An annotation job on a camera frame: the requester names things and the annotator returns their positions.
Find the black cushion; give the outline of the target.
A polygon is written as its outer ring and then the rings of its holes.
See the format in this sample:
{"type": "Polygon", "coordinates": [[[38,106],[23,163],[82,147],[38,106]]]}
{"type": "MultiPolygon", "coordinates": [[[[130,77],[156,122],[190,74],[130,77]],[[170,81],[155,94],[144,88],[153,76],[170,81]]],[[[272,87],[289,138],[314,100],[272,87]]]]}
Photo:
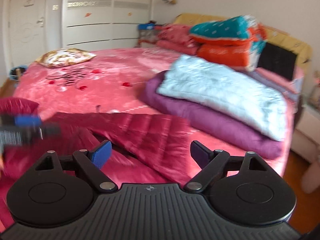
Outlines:
{"type": "Polygon", "coordinates": [[[267,42],[260,54],[258,67],[292,80],[296,59],[296,53],[267,42]]]}

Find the pink waste bin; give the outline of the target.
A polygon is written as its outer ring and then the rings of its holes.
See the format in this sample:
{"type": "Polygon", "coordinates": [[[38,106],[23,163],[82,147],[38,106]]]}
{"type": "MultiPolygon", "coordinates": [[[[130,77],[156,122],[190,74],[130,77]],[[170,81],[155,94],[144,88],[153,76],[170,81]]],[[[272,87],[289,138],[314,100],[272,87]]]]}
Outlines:
{"type": "Polygon", "coordinates": [[[319,161],[314,162],[303,174],[301,186],[305,193],[312,193],[320,185],[319,161]]]}

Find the white bedroom door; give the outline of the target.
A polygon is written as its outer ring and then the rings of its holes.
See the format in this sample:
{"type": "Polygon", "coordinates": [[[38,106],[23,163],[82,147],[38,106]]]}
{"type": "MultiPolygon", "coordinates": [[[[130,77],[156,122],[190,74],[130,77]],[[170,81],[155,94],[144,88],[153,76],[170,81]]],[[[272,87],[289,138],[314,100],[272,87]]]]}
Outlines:
{"type": "Polygon", "coordinates": [[[9,48],[12,67],[29,65],[46,50],[46,0],[9,0],[9,48]]]}

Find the light blue folded quilt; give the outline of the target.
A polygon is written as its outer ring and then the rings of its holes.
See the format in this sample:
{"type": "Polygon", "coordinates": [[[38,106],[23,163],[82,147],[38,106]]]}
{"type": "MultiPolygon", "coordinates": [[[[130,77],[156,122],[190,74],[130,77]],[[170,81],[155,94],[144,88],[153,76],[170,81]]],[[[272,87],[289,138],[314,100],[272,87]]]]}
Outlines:
{"type": "Polygon", "coordinates": [[[181,55],[165,73],[157,93],[224,113],[272,140],[284,141],[286,137],[284,96],[223,64],[181,55]]]}

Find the pink pillow under cushion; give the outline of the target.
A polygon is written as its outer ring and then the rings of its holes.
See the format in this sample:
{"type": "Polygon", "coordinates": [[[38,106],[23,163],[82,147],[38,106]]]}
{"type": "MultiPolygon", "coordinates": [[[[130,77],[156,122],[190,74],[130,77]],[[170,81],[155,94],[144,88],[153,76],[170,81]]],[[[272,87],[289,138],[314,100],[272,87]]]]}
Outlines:
{"type": "Polygon", "coordinates": [[[304,71],[298,66],[295,66],[292,80],[288,80],[280,76],[279,74],[276,74],[274,72],[271,72],[261,67],[257,68],[256,72],[261,77],[264,77],[268,81],[271,81],[279,85],[280,87],[284,88],[289,92],[292,92],[294,94],[300,94],[302,91],[303,81],[304,81],[304,71]]]}

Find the teal and orange folded quilt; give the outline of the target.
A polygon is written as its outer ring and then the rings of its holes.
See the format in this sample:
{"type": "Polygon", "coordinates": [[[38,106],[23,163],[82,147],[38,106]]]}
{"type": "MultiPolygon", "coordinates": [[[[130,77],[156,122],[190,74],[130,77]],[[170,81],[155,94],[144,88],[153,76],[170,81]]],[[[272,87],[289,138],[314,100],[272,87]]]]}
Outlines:
{"type": "Polygon", "coordinates": [[[189,34],[200,44],[198,57],[248,72],[257,68],[267,42],[264,26],[251,15],[200,23],[189,34]]]}

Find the lavender folded sheet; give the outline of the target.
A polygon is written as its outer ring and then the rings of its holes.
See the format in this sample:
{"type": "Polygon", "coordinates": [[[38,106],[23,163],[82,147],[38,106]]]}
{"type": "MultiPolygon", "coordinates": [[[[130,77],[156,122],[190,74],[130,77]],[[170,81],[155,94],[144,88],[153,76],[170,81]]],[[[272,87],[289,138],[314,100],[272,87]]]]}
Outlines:
{"type": "Polygon", "coordinates": [[[297,103],[299,101],[299,96],[300,94],[294,94],[292,92],[289,92],[287,90],[285,90],[284,88],[280,87],[279,85],[271,82],[271,81],[268,81],[267,79],[265,79],[264,77],[261,77],[257,72],[256,70],[255,71],[252,71],[252,72],[248,72],[246,73],[249,77],[259,81],[260,83],[268,86],[268,87],[271,87],[279,92],[281,92],[286,98],[290,99],[292,102],[295,102],[297,103]]]}

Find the crimson puffer down jacket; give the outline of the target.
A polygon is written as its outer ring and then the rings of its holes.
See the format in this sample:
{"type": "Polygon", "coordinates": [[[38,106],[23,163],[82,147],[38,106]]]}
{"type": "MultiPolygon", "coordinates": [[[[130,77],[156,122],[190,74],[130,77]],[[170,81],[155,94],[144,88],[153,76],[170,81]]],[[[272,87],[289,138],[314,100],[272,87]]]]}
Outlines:
{"type": "Polygon", "coordinates": [[[7,146],[1,157],[1,175],[20,178],[44,153],[69,155],[92,150],[103,140],[114,146],[102,171],[116,184],[185,184],[189,171],[189,125],[164,114],[62,113],[44,121],[58,125],[61,133],[22,147],[7,146]]]}

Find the blue object on floor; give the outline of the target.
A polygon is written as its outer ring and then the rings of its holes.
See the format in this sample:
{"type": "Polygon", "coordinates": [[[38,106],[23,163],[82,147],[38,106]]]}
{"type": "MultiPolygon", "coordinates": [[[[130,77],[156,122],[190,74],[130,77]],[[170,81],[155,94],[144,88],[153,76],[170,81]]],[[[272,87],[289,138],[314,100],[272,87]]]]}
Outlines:
{"type": "Polygon", "coordinates": [[[26,72],[27,68],[28,67],[26,65],[20,65],[12,68],[9,72],[9,79],[12,81],[19,81],[22,75],[26,72]]]}

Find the pink white nightstand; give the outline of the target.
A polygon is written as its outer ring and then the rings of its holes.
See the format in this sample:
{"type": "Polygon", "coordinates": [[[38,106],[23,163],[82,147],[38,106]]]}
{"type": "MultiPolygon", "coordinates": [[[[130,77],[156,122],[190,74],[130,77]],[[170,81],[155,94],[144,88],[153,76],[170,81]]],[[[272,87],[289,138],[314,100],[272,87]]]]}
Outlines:
{"type": "Polygon", "coordinates": [[[309,163],[319,155],[319,110],[310,103],[304,103],[300,118],[292,136],[291,151],[309,163]]]}

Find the yellow headboard cover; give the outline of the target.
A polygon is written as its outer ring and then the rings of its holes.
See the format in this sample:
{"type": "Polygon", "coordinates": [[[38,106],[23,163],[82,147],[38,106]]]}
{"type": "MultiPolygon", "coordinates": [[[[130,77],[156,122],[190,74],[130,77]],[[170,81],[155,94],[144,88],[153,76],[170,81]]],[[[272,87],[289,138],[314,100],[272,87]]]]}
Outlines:
{"type": "MultiPolygon", "coordinates": [[[[199,23],[209,21],[223,21],[226,19],[227,17],[223,16],[182,13],[173,20],[173,24],[184,24],[192,26],[199,23]]],[[[293,53],[297,54],[296,65],[303,70],[304,75],[307,75],[308,71],[310,70],[310,62],[312,58],[311,46],[301,40],[292,37],[290,34],[282,30],[270,27],[265,24],[263,25],[263,27],[266,30],[269,43],[290,50],[293,53]]]]}

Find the white wardrobe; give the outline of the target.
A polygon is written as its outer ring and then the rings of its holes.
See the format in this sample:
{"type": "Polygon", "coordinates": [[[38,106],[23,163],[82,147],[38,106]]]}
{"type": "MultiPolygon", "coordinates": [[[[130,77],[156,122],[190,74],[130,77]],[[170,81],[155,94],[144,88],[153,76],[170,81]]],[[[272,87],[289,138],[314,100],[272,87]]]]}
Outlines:
{"type": "Polygon", "coordinates": [[[133,48],[138,25],[150,19],[151,0],[62,0],[64,47],[96,51],[133,48]]]}

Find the floral patterned pillow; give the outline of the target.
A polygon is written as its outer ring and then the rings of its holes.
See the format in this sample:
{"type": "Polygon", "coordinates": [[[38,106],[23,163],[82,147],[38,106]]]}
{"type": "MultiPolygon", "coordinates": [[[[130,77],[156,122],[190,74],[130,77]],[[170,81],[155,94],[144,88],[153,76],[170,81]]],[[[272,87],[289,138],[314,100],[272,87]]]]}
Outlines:
{"type": "Polygon", "coordinates": [[[60,68],[83,63],[95,58],[97,55],[76,48],[61,48],[49,51],[35,60],[46,68],[60,68]]]}

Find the pink heart folded blanket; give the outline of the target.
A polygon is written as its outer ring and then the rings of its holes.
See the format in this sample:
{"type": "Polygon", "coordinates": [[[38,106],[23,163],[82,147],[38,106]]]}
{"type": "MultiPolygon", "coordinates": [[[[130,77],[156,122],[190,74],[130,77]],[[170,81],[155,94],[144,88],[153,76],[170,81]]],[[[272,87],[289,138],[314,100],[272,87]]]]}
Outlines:
{"type": "Polygon", "coordinates": [[[200,45],[190,36],[190,29],[189,25],[166,24],[158,34],[156,46],[195,56],[200,45]]]}

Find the small items on nightstand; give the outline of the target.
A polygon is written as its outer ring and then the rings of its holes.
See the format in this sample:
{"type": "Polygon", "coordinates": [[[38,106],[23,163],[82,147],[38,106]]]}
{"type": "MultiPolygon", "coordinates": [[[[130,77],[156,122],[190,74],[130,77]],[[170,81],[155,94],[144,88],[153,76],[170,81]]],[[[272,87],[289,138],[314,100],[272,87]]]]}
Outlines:
{"type": "Polygon", "coordinates": [[[319,70],[316,70],[313,72],[313,81],[314,81],[314,85],[312,88],[312,91],[310,93],[310,97],[309,97],[309,102],[316,108],[319,110],[319,106],[320,106],[320,98],[319,98],[319,94],[320,94],[320,73],[319,70]]]}

